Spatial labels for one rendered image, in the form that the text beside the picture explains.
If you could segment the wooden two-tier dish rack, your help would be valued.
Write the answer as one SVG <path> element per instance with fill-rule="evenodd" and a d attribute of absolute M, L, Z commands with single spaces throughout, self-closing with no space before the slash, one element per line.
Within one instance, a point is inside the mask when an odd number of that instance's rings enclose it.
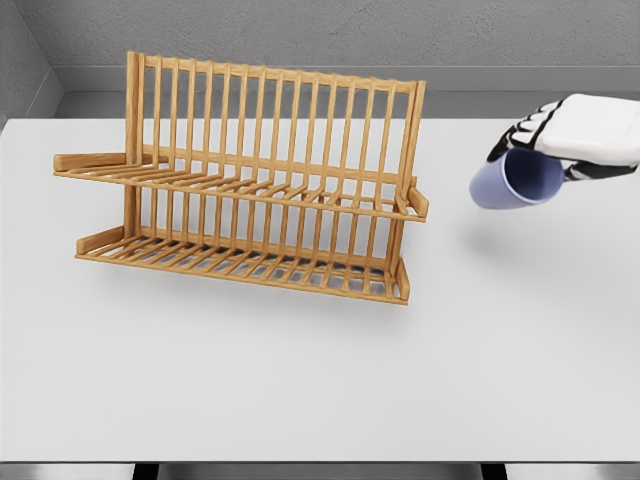
<path fill-rule="evenodd" d="M 58 154 L 119 184 L 79 258 L 404 304 L 426 85 L 129 52 L 121 153 Z"/>

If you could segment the blue cup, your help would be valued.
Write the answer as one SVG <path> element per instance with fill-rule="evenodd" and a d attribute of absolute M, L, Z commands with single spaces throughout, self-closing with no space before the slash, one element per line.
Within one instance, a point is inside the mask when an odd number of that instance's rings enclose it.
<path fill-rule="evenodd" d="M 543 203 L 563 184 L 558 158 L 534 150 L 512 148 L 486 163 L 472 179 L 474 202 L 487 209 L 511 209 Z"/>

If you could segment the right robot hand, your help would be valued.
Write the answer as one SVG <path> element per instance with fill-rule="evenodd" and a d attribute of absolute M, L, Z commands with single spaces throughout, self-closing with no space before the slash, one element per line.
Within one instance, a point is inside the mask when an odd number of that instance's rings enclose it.
<path fill-rule="evenodd" d="M 518 147 L 567 160 L 566 181 L 632 174 L 640 167 L 640 100 L 571 94 L 512 124 L 487 156 Z"/>

